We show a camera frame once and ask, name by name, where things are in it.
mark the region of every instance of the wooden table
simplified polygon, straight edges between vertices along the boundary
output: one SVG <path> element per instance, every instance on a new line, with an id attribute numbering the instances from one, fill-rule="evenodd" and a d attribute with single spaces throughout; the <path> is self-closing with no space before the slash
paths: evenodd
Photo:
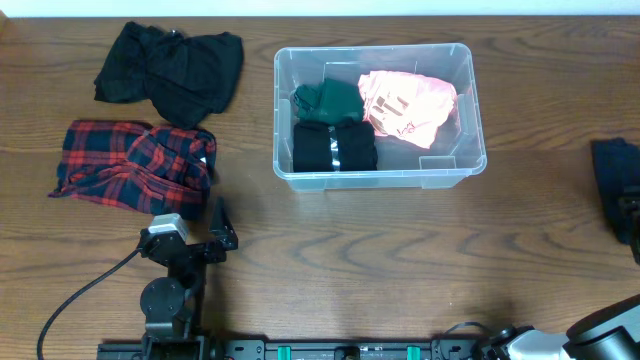
<path id="1" fill-rule="evenodd" d="M 0 39 L 0 359 L 35 358 L 73 292 L 125 257 L 151 216 L 49 199 L 72 120 L 163 124 L 149 101 L 93 100 L 125 19 L 10 20 Z M 211 267 L 204 324 L 272 339 L 428 337 L 477 320 L 563 332 L 634 295 L 640 267 L 608 230 L 589 141 L 640 143 L 640 18 L 138 19 L 230 31 L 246 60 L 235 100 L 202 125 L 240 236 Z M 285 46 L 463 42 L 474 56 L 489 165 L 452 190 L 295 194 L 272 171 L 273 56 Z M 206 224 L 195 225 L 193 241 Z M 56 321 L 47 359 L 95 359 L 138 339 L 136 258 Z"/>

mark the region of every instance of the clear plastic container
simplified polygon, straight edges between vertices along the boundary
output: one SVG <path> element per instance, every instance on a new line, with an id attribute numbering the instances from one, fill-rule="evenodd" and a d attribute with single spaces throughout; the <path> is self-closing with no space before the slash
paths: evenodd
<path id="1" fill-rule="evenodd" d="M 453 84 L 457 109 L 430 149 L 376 137 L 377 171 L 293 172 L 292 94 L 333 78 L 357 84 L 373 70 L 403 71 Z M 284 48 L 274 58 L 273 170 L 295 191 L 346 188 L 450 188 L 487 166 L 471 51 L 464 44 Z"/>

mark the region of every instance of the folded pink shirt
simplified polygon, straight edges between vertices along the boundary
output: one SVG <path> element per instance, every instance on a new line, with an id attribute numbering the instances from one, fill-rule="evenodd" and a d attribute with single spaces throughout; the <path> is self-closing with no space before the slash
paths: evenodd
<path id="1" fill-rule="evenodd" d="M 456 89 L 446 81 L 396 71 L 361 75 L 358 88 L 364 121 L 373 125 L 376 136 L 393 135 L 426 149 L 457 98 Z"/>

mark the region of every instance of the folded clothing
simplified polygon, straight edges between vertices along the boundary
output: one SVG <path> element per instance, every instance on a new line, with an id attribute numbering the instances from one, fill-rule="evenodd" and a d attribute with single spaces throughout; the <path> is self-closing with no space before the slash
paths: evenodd
<path id="1" fill-rule="evenodd" d="M 358 87 L 330 78 L 317 86 L 298 86 L 293 100 L 300 121 L 337 125 L 343 121 L 362 121 L 364 114 Z"/>
<path id="2" fill-rule="evenodd" d="M 618 240 L 630 244 L 633 220 L 623 214 L 619 200 L 628 189 L 640 186 L 640 149 L 616 138 L 593 141 L 591 154 L 604 215 Z"/>
<path id="3" fill-rule="evenodd" d="M 372 71 L 360 76 L 364 120 L 376 136 L 395 136 L 428 149 L 438 127 L 455 106 L 456 89 L 448 82 L 396 71 Z"/>
<path id="4" fill-rule="evenodd" d="M 74 121 L 49 196 L 194 220 L 209 198 L 215 154 L 215 138 L 202 130 Z"/>
<path id="5" fill-rule="evenodd" d="M 332 142 L 337 144 L 337 148 L 334 147 L 337 151 L 333 153 Z M 347 121 L 332 126 L 299 122 L 293 127 L 293 171 L 377 170 L 378 152 L 374 142 L 373 127 L 369 123 Z"/>
<path id="6" fill-rule="evenodd" d="M 242 39 L 229 33 L 185 38 L 134 22 L 124 26 L 94 81 L 95 100 L 151 99 L 175 126 L 191 129 L 225 110 L 243 62 Z"/>

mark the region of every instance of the red plaid cloth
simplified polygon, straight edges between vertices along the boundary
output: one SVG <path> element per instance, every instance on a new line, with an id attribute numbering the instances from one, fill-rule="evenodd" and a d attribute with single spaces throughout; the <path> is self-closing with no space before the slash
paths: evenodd
<path id="1" fill-rule="evenodd" d="M 209 198 L 215 153 L 215 138 L 202 130 L 74 121 L 49 196 L 196 219 Z"/>

